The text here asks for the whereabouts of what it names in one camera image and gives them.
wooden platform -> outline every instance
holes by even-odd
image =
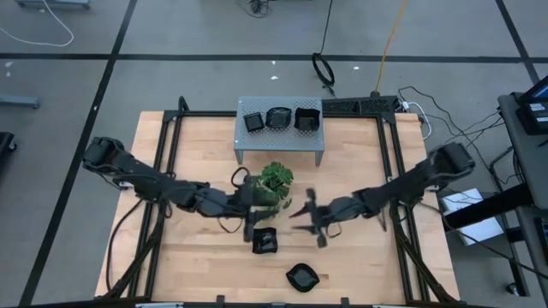
[[[161,112],[143,112],[133,144],[133,154],[152,165]],[[397,115],[398,131],[407,169],[426,157],[420,124],[416,115]],[[189,117],[183,119],[176,159],[177,178],[209,181],[213,187],[234,191],[230,176],[238,167],[233,151],[234,118]],[[392,149],[388,127],[387,140]],[[170,137],[164,160],[167,160]],[[307,224],[309,217],[288,219],[305,200],[305,189],[316,189],[319,204],[349,195],[353,190],[384,183],[382,157],[374,120],[325,119],[325,154],[320,167],[314,167],[313,153],[247,152],[244,166],[257,174],[271,161],[279,161],[294,172],[291,207],[258,227],[277,229],[276,254],[255,255],[251,244],[244,243],[242,230],[225,233],[216,219],[175,210],[166,220],[164,238],[153,300],[214,301],[224,294],[228,302],[340,303],[341,297],[352,304],[403,304],[402,280],[396,255],[396,240],[388,221],[383,232],[376,218],[355,219],[342,224],[342,234],[329,240],[324,249],[316,247],[310,234],[291,229]],[[391,159],[392,169],[395,160]],[[136,202],[133,192],[121,194],[113,225]],[[432,195],[425,203],[435,204]],[[112,258],[112,283],[134,257],[144,206],[120,228]],[[422,256],[446,290],[458,298],[456,280],[439,215],[424,207],[415,207],[415,220]],[[239,221],[223,221],[235,228]],[[288,283],[285,273],[297,263],[309,264],[321,282],[309,293],[299,293]],[[142,270],[146,273],[148,261]],[[96,294],[105,293],[103,267]],[[143,294],[146,275],[141,275]],[[415,298],[418,291],[415,286]]]

gray floor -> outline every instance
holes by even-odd
[[[546,26],[540,12],[548,9],[548,3],[504,2],[529,55],[547,56],[548,36],[538,29]],[[0,33],[0,53],[110,53],[127,5],[128,0],[94,0],[91,11],[56,10],[76,36],[72,45],[30,46]],[[139,0],[121,53],[294,55],[318,51],[329,0],[283,0],[271,6],[271,15],[257,20],[245,15],[234,1]],[[381,55],[398,9],[398,1],[335,1],[325,54]],[[24,39],[61,43],[67,38],[47,12],[20,9],[11,1],[0,2],[0,27]],[[519,56],[494,0],[410,1],[390,54]],[[8,62],[12,62],[9,67],[4,65]],[[37,95],[43,101],[39,110],[0,107],[0,131],[14,132],[20,145],[0,185],[0,306],[17,305],[21,297],[105,64],[0,60],[0,92]],[[374,87],[377,62],[332,62],[331,66],[340,98],[367,96]],[[548,74],[548,64],[535,68],[541,77]],[[531,85],[520,63],[388,62],[381,92],[393,94],[398,88],[416,86],[433,95],[457,124],[466,127],[494,112],[499,95]],[[308,61],[118,61],[92,136],[111,136],[130,147],[139,113],[175,108],[180,95],[193,110],[234,110],[240,95],[329,97]],[[412,91],[403,95],[427,114],[443,115],[427,98]],[[432,119],[432,123],[427,148],[450,137],[442,122]],[[487,131],[476,144],[490,162],[509,146],[509,139],[502,126]],[[471,152],[478,160],[477,153]],[[503,160],[498,169],[502,178],[513,173],[510,160]],[[481,166],[453,185],[459,190],[472,187],[494,191]],[[100,178],[78,173],[33,303],[93,296],[116,201],[117,191]],[[506,294],[503,287],[511,282],[506,261],[480,247],[465,248],[453,235],[448,240],[462,299],[476,305],[544,306],[533,275],[527,274],[530,298]],[[489,244],[507,250],[503,240]],[[522,261],[528,263],[527,249],[518,248]]]

black bowl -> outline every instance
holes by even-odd
[[[319,283],[319,277],[310,266],[297,264],[289,272],[285,273],[289,283],[297,291],[306,293]]]
[[[286,128],[291,123],[291,109],[285,107],[271,108],[266,112],[266,126]]]

black metal frame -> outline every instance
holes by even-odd
[[[175,121],[175,129],[173,131],[172,135],[172,142],[171,142],[171,148],[170,148],[170,155],[168,158],[168,164],[166,168],[166,172],[172,173],[174,166],[175,166],[175,160],[176,160],[176,153],[177,153],[177,145],[179,142],[179,138],[181,135],[181,129],[182,129],[182,119],[183,117],[193,117],[193,116],[204,116],[204,117],[235,117],[236,112],[235,111],[192,111],[189,110],[187,105],[184,104],[182,106],[182,101],[184,102],[184,99],[180,98],[179,102],[179,110],[166,110],[164,112],[164,117],[162,120],[162,127],[160,128],[160,134],[158,136],[158,148],[156,152],[156,156],[154,159],[154,168],[159,169],[160,168],[160,162],[163,158],[164,153],[164,147],[166,139],[168,138],[168,127],[169,124],[172,121]],[[384,167],[384,175],[386,177],[386,180],[389,181],[392,176],[392,170],[390,167],[390,156],[389,156],[389,150],[388,145],[386,142],[386,135],[384,131],[384,123],[388,123],[390,126],[390,135],[392,138],[392,144],[394,146],[394,152],[396,154],[396,166],[398,170],[398,174],[402,174],[405,172],[405,167],[403,163],[403,156],[402,156],[402,148],[399,142],[399,136],[397,132],[397,126],[396,121],[393,113],[377,113],[377,114],[360,114],[360,112],[356,112],[355,114],[349,114],[349,113],[325,113],[325,118],[367,118],[367,119],[375,119],[377,123],[377,129],[378,129],[378,140],[380,144],[380,151],[383,158],[383,167]],[[391,207],[396,207],[397,204],[392,203],[390,205]],[[140,237],[139,242],[137,244],[137,252],[140,252],[142,249],[144,243],[146,242],[146,236],[148,235],[149,228],[151,225],[151,218],[152,218],[152,204],[147,204],[145,209],[145,214],[143,216],[143,221],[141,223],[141,229],[140,229]],[[417,251],[417,253],[420,256],[420,244],[419,244],[419,237],[417,235],[416,225],[414,221],[414,215],[413,212],[406,208],[406,215],[408,216],[408,236],[411,241],[411,244],[413,248]],[[397,224],[399,224],[399,213],[397,210],[393,212],[393,216],[395,219],[393,219],[393,225],[394,228]],[[161,216],[158,217],[160,219],[160,223],[163,226],[163,219]],[[152,251],[152,256],[150,260],[150,266],[148,275],[146,278],[146,290],[145,290],[145,297],[151,298],[152,297],[152,291],[154,286],[154,280],[155,275],[158,267],[158,254],[159,254],[159,248],[161,246],[161,240],[156,244],[154,247],[154,250]],[[413,298],[413,292],[411,288],[411,281],[408,273],[408,263],[406,258],[406,253],[403,250],[403,248],[399,245],[397,245],[397,254],[398,254],[398,261],[400,264],[400,270],[401,270],[401,276],[402,276],[402,284],[403,284],[403,292],[404,297],[406,300],[406,303],[409,303],[414,300]],[[419,281],[419,289],[420,289],[420,296],[422,302],[429,302],[430,296],[428,292],[428,286],[426,285],[426,281],[422,277],[422,274],[417,270],[417,278]],[[129,291],[128,296],[133,297],[136,295],[136,289],[137,284],[139,282],[139,274],[137,273],[129,285]],[[208,306],[206,303],[195,303],[199,306]],[[261,306],[268,306],[271,307],[272,304],[238,304],[239,306],[245,305],[245,306],[252,306],[252,307],[261,307]],[[324,307],[339,307],[340,305],[321,305]],[[358,305],[349,305],[348,307],[358,307]]]
[[[160,134],[158,136],[158,148],[156,151],[156,156],[154,159],[153,167],[155,169],[160,170],[160,164],[162,162],[163,154],[164,154],[164,148],[165,148],[165,142],[168,138],[168,128],[172,121],[175,122],[175,127],[173,130],[171,145],[170,145],[170,154],[168,157],[168,163],[166,166],[166,173],[172,174],[175,177],[175,174],[173,173],[175,162],[176,162],[176,153],[177,153],[177,146],[180,140],[181,136],[181,129],[182,129],[182,120],[185,116],[193,117],[193,116],[204,116],[204,117],[235,117],[236,112],[235,111],[191,111],[188,109],[188,106],[186,102],[184,101],[184,98],[179,99],[179,109],[178,110],[166,110],[164,111],[164,116],[162,120],[162,127],[160,128]],[[387,123],[390,127],[390,135],[392,138],[392,143],[394,147],[394,153],[396,157],[396,167],[398,174],[402,174],[405,172],[405,166],[403,163],[403,156],[402,156],[402,148],[399,142],[399,136],[397,132],[397,125],[396,125],[396,118],[393,112],[379,112],[377,114],[360,114],[360,111],[356,111],[355,114],[349,114],[349,113],[324,113],[324,118],[367,118],[367,119],[374,119],[377,123],[377,129],[378,129],[378,140],[379,140],[379,147],[381,151],[381,156],[383,158],[383,167],[384,167],[384,175],[386,177],[386,180],[389,181],[392,176],[392,170],[390,167],[390,155],[388,150],[388,145],[386,142],[386,135],[384,130],[384,124]],[[151,225],[151,218],[152,218],[152,208],[153,204],[147,204],[146,210],[143,215],[143,220],[141,223],[140,228],[140,237],[137,244],[137,253],[141,252],[143,249],[143,246],[146,242],[146,236],[148,235],[149,228]],[[407,222],[408,222],[408,243],[412,246],[411,249],[415,250],[417,256],[420,258],[420,244],[419,244],[419,238],[416,231],[416,225],[414,221],[414,215],[413,211],[409,209],[408,207],[404,207],[407,215]],[[398,228],[401,228],[401,220],[398,212],[398,204],[393,201],[390,204],[390,210],[392,218],[392,224],[395,230]],[[160,224],[161,228],[160,230],[163,232],[164,228],[164,215],[158,215],[157,216],[157,223]],[[97,298],[94,300],[88,300],[88,301],[78,301],[78,302],[69,302],[69,303],[61,303],[61,304],[48,304],[48,305],[35,305],[34,307],[40,307],[40,308],[50,308],[50,307],[132,307],[135,306],[135,304],[146,304],[151,303],[152,298],[152,291],[154,288],[154,281],[156,278],[156,272],[158,268],[158,259],[159,259],[159,250],[161,246],[161,238],[162,238],[162,232],[159,236],[159,240],[156,243],[156,245],[152,249],[151,258],[150,258],[150,265],[149,270],[146,277],[146,288],[145,288],[145,294],[142,297],[136,297],[136,289],[137,284],[139,282],[139,271],[136,271],[134,277],[132,278],[131,282],[129,283],[129,289],[128,289],[128,297],[126,298]],[[444,307],[444,308],[450,308],[450,307],[463,307],[463,303],[448,303],[448,302],[432,302],[430,301],[429,297],[429,289],[426,284],[426,279],[423,277],[421,272],[417,269],[417,279],[419,283],[419,290],[420,290],[420,300],[416,300],[413,297],[413,292],[411,288],[411,281],[409,277],[408,272],[408,264],[407,264],[407,256],[405,249],[403,248],[403,244],[399,243],[396,239],[396,249],[398,254],[398,262],[400,265],[400,272],[402,276],[402,286],[403,286],[403,293],[404,298],[406,302],[406,306],[413,306],[413,307]],[[196,307],[196,308],[224,308],[224,307],[249,307],[249,308],[262,308],[262,307],[269,307],[269,308],[307,308],[307,307],[324,307],[324,308],[373,308],[377,305],[351,305],[348,298],[341,298],[341,304],[290,304],[290,303],[225,303],[224,302],[224,295],[218,295],[217,300],[215,302],[181,302],[181,306],[184,305],[184,307]],[[466,307],[470,308],[487,308],[484,306],[478,306],[478,305],[466,305]]]

table leg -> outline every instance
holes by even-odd
[[[238,164],[243,164],[243,151],[234,150],[234,153],[236,154],[236,161]]]
[[[316,167],[319,167],[319,165],[322,162],[322,156],[324,155],[323,151],[316,151],[314,152],[316,154]]]

